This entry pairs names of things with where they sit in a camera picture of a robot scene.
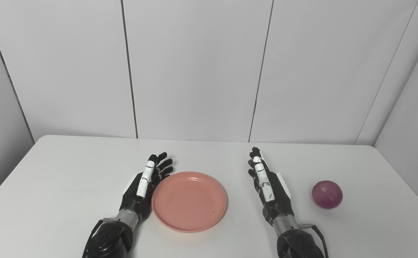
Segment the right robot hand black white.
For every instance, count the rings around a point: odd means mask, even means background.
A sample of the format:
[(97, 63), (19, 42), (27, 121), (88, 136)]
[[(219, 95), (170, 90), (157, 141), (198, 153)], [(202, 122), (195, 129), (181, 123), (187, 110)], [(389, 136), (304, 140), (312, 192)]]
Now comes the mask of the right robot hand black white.
[(248, 174), (252, 177), (254, 188), (263, 204), (262, 213), (266, 222), (272, 226), (277, 217), (294, 217), (289, 190), (284, 187), (282, 176), (268, 168), (258, 147), (253, 147), (249, 156)]

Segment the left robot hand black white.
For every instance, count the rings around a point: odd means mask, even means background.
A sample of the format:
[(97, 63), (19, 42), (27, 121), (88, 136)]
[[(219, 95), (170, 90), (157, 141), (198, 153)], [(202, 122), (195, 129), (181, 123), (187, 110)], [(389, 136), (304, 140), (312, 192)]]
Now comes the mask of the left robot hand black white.
[(173, 172), (173, 160), (163, 152), (150, 155), (143, 170), (135, 176), (122, 195), (121, 210), (129, 210), (138, 215), (139, 221), (151, 213), (151, 201), (156, 187)]

